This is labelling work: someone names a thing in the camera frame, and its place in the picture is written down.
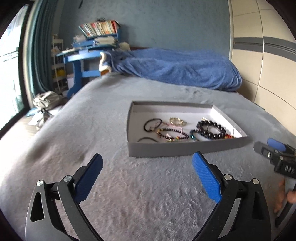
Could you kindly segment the person's right hand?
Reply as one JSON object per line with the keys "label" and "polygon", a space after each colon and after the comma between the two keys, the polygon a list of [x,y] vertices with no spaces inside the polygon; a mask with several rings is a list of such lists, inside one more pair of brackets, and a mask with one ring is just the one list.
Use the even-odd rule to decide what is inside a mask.
{"label": "person's right hand", "polygon": [[285,180],[283,179],[279,183],[279,190],[275,198],[274,213],[278,213],[282,209],[282,204],[285,199],[289,203],[292,203],[292,204],[295,203],[296,193],[295,191],[289,191],[287,194],[285,194]]}

